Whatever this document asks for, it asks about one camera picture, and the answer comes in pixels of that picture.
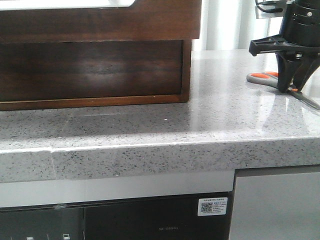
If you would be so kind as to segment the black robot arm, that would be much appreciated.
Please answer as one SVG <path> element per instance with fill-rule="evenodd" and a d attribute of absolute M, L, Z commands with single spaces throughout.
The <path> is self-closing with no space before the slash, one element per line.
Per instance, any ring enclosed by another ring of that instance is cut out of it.
<path fill-rule="evenodd" d="M 320 2 L 293 0 L 288 3 L 279 34 L 252 40 L 249 52 L 253 56 L 275 53 L 277 89 L 284 93 L 293 84 L 301 91 L 320 67 Z"/>

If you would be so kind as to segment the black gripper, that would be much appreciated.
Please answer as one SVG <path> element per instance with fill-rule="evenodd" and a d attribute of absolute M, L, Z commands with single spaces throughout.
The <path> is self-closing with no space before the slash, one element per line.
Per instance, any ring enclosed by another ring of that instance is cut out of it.
<path fill-rule="evenodd" d="M 249 52 L 253 56 L 275 53 L 278 66 L 277 89 L 285 93 L 293 79 L 294 86 L 301 91 L 320 67 L 320 33 L 295 31 L 252 40 Z"/>

